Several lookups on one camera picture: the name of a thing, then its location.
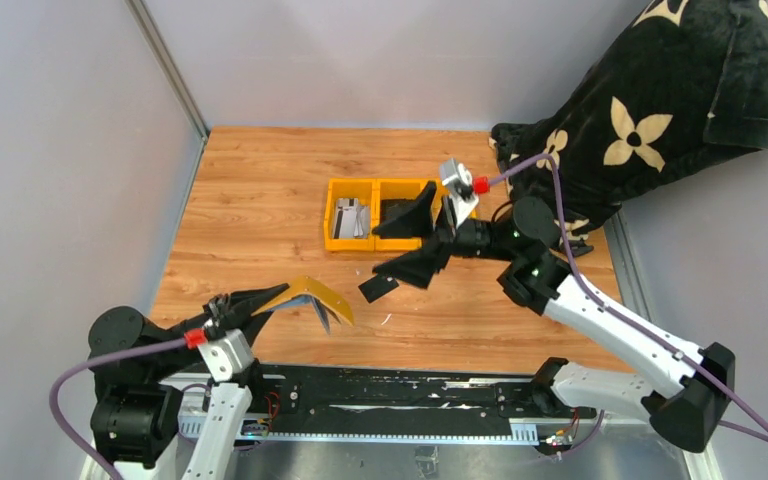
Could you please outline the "black credit card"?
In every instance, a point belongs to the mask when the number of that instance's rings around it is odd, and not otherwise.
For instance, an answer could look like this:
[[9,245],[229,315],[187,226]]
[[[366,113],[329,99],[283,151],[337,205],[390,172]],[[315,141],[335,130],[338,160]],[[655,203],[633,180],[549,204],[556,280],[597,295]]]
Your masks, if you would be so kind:
[[372,304],[399,287],[399,282],[390,276],[375,275],[358,286],[363,298]]

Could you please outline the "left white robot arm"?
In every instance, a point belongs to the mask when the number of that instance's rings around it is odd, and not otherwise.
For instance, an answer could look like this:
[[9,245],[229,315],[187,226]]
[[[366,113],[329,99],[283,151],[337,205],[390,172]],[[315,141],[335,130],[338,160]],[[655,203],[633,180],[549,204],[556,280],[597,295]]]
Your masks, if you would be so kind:
[[269,389],[251,347],[272,316],[270,302],[287,283],[233,291],[211,298],[201,313],[163,328],[136,308],[116,306],[102,313],[88,334],[88,370],[96,405],[90,428],[98,464],[113,479],[134,464],[155,470],[180,434],[180,388],[166,379],[196,365],[207,367],[203,410],[221,406],[219,390],[229,384],[232,410],[261,414],[265,433],[280,412],[281,397]]

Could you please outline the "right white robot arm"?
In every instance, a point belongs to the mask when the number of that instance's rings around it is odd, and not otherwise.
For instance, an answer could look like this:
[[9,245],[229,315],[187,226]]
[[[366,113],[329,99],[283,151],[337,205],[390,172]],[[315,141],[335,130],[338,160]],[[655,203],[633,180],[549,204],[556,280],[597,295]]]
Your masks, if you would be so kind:
[[373,230],[383,239],[417,238],[420,247],[377,265],[375,273],[424,289],[453,257],[505,262],[498,281],[515,305],[573,328],[629,367],[620,373],[550,358],[530,392],[537,413],[552,418],[568,407],[594,408],[644,421],[682,450],[706,449],[735,384],[736,357],[728,347],[701,347],[671,334],[576,275],[551,250],[560,230],[542,200],[517,199],[491,220],[459,209],[458,199],[440,197],[428,182]]

